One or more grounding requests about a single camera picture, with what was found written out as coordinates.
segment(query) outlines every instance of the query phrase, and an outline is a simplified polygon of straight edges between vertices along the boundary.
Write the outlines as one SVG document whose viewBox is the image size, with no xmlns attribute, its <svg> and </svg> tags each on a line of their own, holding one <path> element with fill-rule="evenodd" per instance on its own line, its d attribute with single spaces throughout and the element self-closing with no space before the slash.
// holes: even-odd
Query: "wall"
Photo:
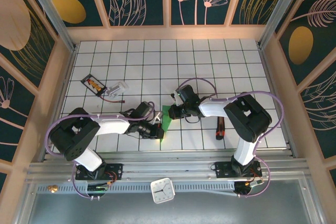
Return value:
<svg viewBox="0 0 336 224">
<path fill-rule="evenodd" d="M 336 220 L 336 0 L 295 0 L 266 48 L 297 152 Z"/>
<path fill-rule="evenodd" d="M 34 0 L 0 0 L 0 7 L 0 216 L 11 223 L 69 51 Z"/>
<path fill-rule="evenodd" d="M 278 0 L 52 0 L 81 40 L 255 38 Z"/>
</svg>

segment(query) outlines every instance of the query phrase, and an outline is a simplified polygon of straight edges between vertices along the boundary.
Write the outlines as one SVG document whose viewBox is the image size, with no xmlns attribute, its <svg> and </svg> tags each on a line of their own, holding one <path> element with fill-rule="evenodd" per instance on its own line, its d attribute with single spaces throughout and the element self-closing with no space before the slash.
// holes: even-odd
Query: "black bracket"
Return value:
<svg viewBox="0 0 336 224">
<path fill-rule="evenodd" d="M 77 166 L 76 180 L 94 180 L 92 177 L 88 176 L 86 173 L 81 172 L 82 168 L 84 168 L 82 165 Z M 101 175 L 99 180 L 111 180 L 111 176 L 114 179 L 115 178 L 114 174 L 117 175 L 117 180 L 121 180 L 122 168 L 123 168 L 123 164 L 107 164 L 105 167 L 104 173 Z"/>
<path fill-rule="evenodd" d="M 253 164 L 251 164 L 250 170 L 251 169 L 257 174 L 257 176 L 262 177 L 261 167 L 258 161 L 254 161 Z M 215 163 L 215 171 L 217 178 L 238 178 L 238 177 L 253 178 L 254 174 L 250 170 L 245 175 L 240 176 L 232 169 L 231 161 Z"/>
</svg>

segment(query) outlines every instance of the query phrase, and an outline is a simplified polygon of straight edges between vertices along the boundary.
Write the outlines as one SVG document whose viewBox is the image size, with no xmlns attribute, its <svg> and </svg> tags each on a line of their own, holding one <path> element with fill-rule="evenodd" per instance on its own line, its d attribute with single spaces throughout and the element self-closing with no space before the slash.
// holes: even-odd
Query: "yellow circle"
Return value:
<svg viewBox="0 0 336 224">
<path fill-rule="evenodd" d="M 294 30 L 289 39 L 289 59 L 296 65 L 305 62 L 313 47 L 313 33 L 305 26 Z"/>
<path fill-rule="evenodd" d="M 77 24 L 86 18 L 83 5 L 78 0 L 51 0 L 61 19 L 66 22 Z"/>
<path fill-rule="evenodd" d="M 21 50 L 30 37 L 29 9 L 23 0 L 0 0 L 0 45 Z"/>
</svg>

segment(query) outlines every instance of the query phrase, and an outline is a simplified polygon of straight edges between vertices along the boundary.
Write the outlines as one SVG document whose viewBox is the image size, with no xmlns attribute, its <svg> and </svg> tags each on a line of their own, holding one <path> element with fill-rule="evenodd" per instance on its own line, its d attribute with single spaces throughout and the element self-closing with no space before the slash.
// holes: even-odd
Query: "floor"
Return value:
<svg viewBox="0 0 336 224">
<path fill-rule="evenodd" d="M 125 103 L 108 103 L 96 97 L 80 82 L 89 73 L 107 87 L 124 80 L 130 87 L 122 96 Z M 170 94 L 192 77 L 211 81 L 220 98 L 244 91 L 270 91 L 252 39 L 82 41 L 61 116 L 77 107 L 89 113 L 114 114 L 136 108 L 141 101 L 153 101 L 158 110 L 162 105 L 172 105 Z M 193 80 L 190 85 L 200 97 L 213 93 L 206 82 Z M 272 98 L 255 97 L 271 115 L 273 126 L 278 115 Z M 239 136 L 225 120 L 223 141 L 216 140 L 217 118 L 211 117 L 195 124 L 174 120 L 161 143 L 139 139 L 138 134 L 108 134 L 95 137 L 89 147 L 97 152 L 236 148 Z M 281 128 L 269 134 L 260 148 L 286 148 Z"/>
</svg>

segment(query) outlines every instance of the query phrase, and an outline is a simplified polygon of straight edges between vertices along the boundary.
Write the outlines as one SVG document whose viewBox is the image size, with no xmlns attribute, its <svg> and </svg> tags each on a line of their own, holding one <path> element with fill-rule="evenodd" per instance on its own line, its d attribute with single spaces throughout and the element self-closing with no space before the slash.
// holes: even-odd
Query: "white clock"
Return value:
<svg viewBox="0 0 336 224">
<path fill-rule="evenodd" d="M 169 178 L 153 181 L 151 190 L 153 200 L 157 204 L 172 200 L 175 196 L 173 182 Z"/>
</svg>

